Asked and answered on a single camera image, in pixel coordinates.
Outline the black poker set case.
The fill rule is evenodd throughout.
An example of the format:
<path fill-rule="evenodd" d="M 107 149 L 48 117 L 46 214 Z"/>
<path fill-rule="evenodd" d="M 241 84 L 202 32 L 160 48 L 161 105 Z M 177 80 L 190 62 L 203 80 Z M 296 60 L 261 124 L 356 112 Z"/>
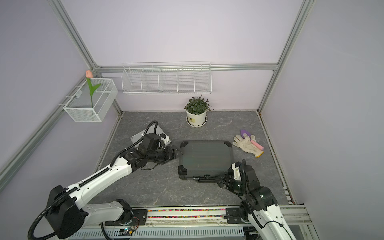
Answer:
<path fill-rule="evenodd" d="M 224 140 L 188 140 L 180 144 L 178 175 L 182 180 L 213 182 L 235 162 L 233 146 Z"/>

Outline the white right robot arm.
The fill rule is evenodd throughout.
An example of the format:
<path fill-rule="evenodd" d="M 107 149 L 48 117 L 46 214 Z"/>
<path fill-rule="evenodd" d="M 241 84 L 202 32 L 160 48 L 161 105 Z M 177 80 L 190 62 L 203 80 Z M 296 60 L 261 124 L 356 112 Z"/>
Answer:
<path fill-rule="evenodd" d="M 242 220 L 255 227 L 263 240 L 295 240 L 272 191 L 263 187 L 254 168 L 245 160 L 231 165 L 215 179 L 217 185 L 240 198 Z"/>

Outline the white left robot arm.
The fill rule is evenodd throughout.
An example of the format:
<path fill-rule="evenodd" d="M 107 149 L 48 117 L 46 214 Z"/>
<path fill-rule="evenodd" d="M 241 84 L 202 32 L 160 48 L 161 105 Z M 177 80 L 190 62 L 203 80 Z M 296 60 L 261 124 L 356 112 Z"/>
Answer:
<path fill-rule="evenodd" d="M 111 163 L 84 180 L 63 188 L 53 188 L 47 207 L 37 216 L 28 230 L 28 239 L 36 240 L 35 230 L 42 219 L 46 219 L 54 230 L 43 236 L 66 239 L 87 225 L 115 222 L 120 225 L 140 225 L 132 207 L 118 199 L 108 204 L 90 205 L 89 201 L 107 187 L 138 169 L 146 170 L 149 162 L 164 165 L 181 156 L 181 151 L 170 144 L 166 134 L 157 134 L 158 122 L 152 121 L 143 136 L 131 146 L 118 152 Z"/>

